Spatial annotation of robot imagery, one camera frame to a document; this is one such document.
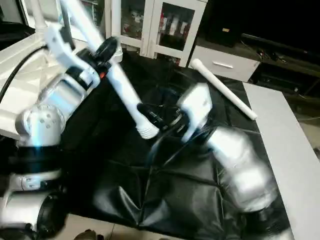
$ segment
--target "robotic arm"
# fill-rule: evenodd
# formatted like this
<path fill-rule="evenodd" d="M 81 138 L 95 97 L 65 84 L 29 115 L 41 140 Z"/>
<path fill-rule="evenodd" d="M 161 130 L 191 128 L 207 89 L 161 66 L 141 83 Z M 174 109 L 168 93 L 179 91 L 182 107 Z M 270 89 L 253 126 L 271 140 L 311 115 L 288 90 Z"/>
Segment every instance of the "robotic arm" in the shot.
<path fill-rule="evenodd" d="M 187 142 L 207 123 L 212 109 L 208 85 L 198 83 L 180 98 L 178 105 L 189 119 L 189 128 L 182 137 Z M 212 130 L 206 145 L 224 169 L 221 183 L 242 212 L 256 212 L 271 205 L 277 197 L 276 183 L 246 134 L 218 126 Z"/>
<path fill-rule="evenodd" d="M 89 49 L 76 55 L 60 27 L 47 28 L 44 39 L 48 49 L 67 71 L 57 75 L 41 91 L 36 104 L 16 118 L 21 138 L 16 142 L 16 155 L 9 160 L 14 173 L 0 196 L 0 229 L 25 229 L 43 238 L 54 235 L 64 225 L 67 212 L 57 191 L 61 178 L 58 146 L 67 120 L 99 85 L 98 70 L 107 72 L 107 79 L 141 137 L 151 139 L 159 132 L 138 111 L 141 100 L 120 65 L 113 61 L 117 40 L 103 40 L 78 0 L 61 0 L 61 5 L 71 13 Z"/>
<path fill-rule="evenodd" d="M 107 73 L 107 79 L 135 121 L 141 137 L 152 139 L 159 133 L 138 110 L 142 102 L 120 65 L 113 60 L 117 41 L 103 40 L 78 0 L 61 0 L 61 5 L 72 15 L 89 49 L 74 54 L 71 45 L 64 41 L 61 29 L 48 27 L 45 42 L 67 71 L 56 76 L 41 91 L 37 103 L 16 119 L 21 139 L 16 143 L 17 156 L 10 160 L 16 171 L 10 176 L 4 196 L 0 197 L 0 229 L 21 229 L 28 225 L 31 231 L 41 232 L 44 237 L 59 231 L 67 214 L 61 211 L 61 197 L 52 188 L 61 176 L 57 148 L 60 136 L 73 112 L 99 85 L 99 70 Z M 182 96 L 178 105 L 189 118 L 189 128 L 182 138 L 187 142 L 207 123 L 212 109 L 208 86 L 197 84 Z M 257 158 L 244 134 L 218 127 L 206 144 L 224 167 L 223 182 L 229 186 L 230 196 L 240 209 L 251 212 L 271 204 L 276 197 L 271 173 Z"/>

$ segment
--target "wire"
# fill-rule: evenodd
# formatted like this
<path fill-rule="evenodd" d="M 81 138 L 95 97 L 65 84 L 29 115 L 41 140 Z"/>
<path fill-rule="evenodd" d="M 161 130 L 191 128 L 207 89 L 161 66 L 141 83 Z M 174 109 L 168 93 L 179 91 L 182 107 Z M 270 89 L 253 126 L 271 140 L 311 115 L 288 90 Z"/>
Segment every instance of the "wire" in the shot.
<path fill-rule="evenodd" d="M 10 74 L 10 76 L 8 77 L 8 79 L 5 81 L 5 83 L 3 84 L 3 87 L 0 91 L 0 103 L 2 102 L 2 99 L 4 98 L 6 91 L 9 88 L 10 83 L 12 82 L 12 80 L 15 78 L 17 72 L 20 70 L 20 68 L 23 66 L 23 64 L 26 63 L 26 61 L 32 56 L 34 55 L 36 52 L 42 50 L 42 49 L 47 49 L 47 45 L 41 46 L 35 50 L 33 50 L 32 52 L 30 52 L 27 56 L 24 57 L 24 59 L 21 60 L 21 62 L 19 62 L 19 64 L 15 67 L 15 69 L 12 71 L 12 73 Z"/>
<path fill-rule="evenodd" d="M 242 40 L 240 41 L 247 49 L 249 49 L 250 51 L 252 51 L 253 53 L 257 54 L 260 58 L 260 60 L 263 60 L 263 56 L 261 56 L 259 53 L 257 53 L 252 47 L 248 46 L 247 44 L 245 44 Z"/>
<path fill-rule="evenodd" d="M 310 118 L 302 118 L 302 119 L 298 119 L 298 121 L 303 122 L 303 121 L 309 121 L 309 120 L 315 120 L 315 119 L 320 119 L 320 116 L 310 117 Z"/>
<path fill-rule="evenodd" d="M 163 142 L 163 140 L 168 137 L 174 130 L 180 128 L 181 125 L 180 124 L 175 124 L 174 126 L 172 126 L 171 128 L 169 128 L 166 132 L 164 132 L 158 139 L 157 141 L 155 141 L 155 143 L 152 145 L 147 157 L 146 157 L 146 166 L 147 167 L 151 167 L 151 165 L 153 164 L 155 157 L 158 153 L 160 144 Z"/>
<path fill-rule="evenodd" d="M 196 135 L 194 135 L 189 141 L 187 141 L 182 147 L 180 147 L 174 154 L 172 154 L 167 161 L 164 162 L 164 164 L 161 166 L 164 168 L 166 165 L 168 165 L 185 147 L 187 147 L 190 143 L 192 143 L 195 139 L 202 136 L 203 134 L 208 134 L 213 130 L 213 128 L 206 128 L 204 130 L 201 130 Z"/>

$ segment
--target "white rod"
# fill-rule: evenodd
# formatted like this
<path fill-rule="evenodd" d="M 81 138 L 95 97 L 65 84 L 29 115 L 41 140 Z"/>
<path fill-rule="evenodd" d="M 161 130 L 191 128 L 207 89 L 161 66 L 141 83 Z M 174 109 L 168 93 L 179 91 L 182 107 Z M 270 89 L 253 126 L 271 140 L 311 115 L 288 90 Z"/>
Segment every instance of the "white rod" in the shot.
<path fill-rule="evenodd" d="M 212 74 L 199 59 L 191 61 L 193 69 L 197 70 L 204 76 L 213 86 L 216 87 L 227 99 L 229 99 L 234 105 L 236 105 L 244 114 L 246 114 L 251 120 L 257 118 L 257 114 L 252 111 L 240 98 L 238 98 L 229 88 L 226 87 L 215 75 Z"/>
<path fill-rule="evenodd" d="M 122 61 L 123 52 L 121 48 L 121 0 L 111 0 L 111 36 L 116 37 L 118 45 L 113 56 L 114 61 Z"/>
<path fill-rule="evenodd" d="M 78 0 L 61 0 L 61 4 L 68 10 L 77 28 L 87 40 L 89 48 L 95 53 L 104 42 L 104 39 L 82 4 Z"/>
<path fill-rule="evenodd" d="M 37 33 L 43 33 L 47 28 L 45 18 L 42 14 L 39 0 L 31 0 L 32 15 L 34 18 L 34 28 Z"/>

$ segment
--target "black fabric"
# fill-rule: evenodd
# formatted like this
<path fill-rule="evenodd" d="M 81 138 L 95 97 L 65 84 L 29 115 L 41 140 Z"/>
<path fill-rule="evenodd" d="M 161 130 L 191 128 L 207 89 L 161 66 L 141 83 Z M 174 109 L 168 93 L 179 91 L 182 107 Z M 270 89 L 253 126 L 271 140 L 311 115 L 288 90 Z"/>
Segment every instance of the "black fabric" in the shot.
<path fill-rule="evenodd" d="M 192 69 L 136 55 L 124 54 L 121 65 L 143 103 L 157 108 L 168 122 L 175 118 L 181 94 L 206 82 Z M 220 79 L 249 105 L 241 82 Z M 257 155 L 269 164 L 256 122 L 211 86 L 210 93 L 209 125 L 245 131 Z M 68 121 L 62 136 L 62 148 L 69 155 L 64 167 L 69 173 L 71 211 L 185 239 L 241 239 L 246 219 L 220 187 L 221 168 L 212 153 L 195 141 L 164 166 L 182 146 L 179 137 L 169 137 L 147 168 L 151 144 L 140 137 L 112 86 L 103 80 Z"/>

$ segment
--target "cabinet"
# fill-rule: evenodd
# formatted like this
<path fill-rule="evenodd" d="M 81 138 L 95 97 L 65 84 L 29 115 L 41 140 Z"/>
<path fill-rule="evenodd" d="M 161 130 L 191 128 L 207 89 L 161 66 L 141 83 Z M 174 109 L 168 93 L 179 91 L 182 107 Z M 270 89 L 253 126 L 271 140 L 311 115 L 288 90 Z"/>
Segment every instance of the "cabinet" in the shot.
<path fill-rule="evenodd" d="M 112 24 L 111 32 L 119 33 L 122 44 L 138 48 L 143 57 L 165 58 L 186 66 L 206 0 L 112 1 L 120 5 L 120 10 L 112 11 L 119 11 L 121 20 L 120 25 Z"/>
<path fill-rule="evenodd" d="M 63 23 L 60 0 L 21 0 L 22 10 L 24 11 L 27 24 L 32 27 L 37 27 L 35 20 L 34 3 L 38 1 L 40 7 L 40 15 L 44 18 L 46 25 L 60 25 Z M 100 32 L 110 37 L 110 0 L 79 0 L 89 17 L 92 19 L 94 25 Z M 72 17 L 69 15 L 70 30 L 74 39 L 86 41 L 80 30 L 76 27 Z"/>

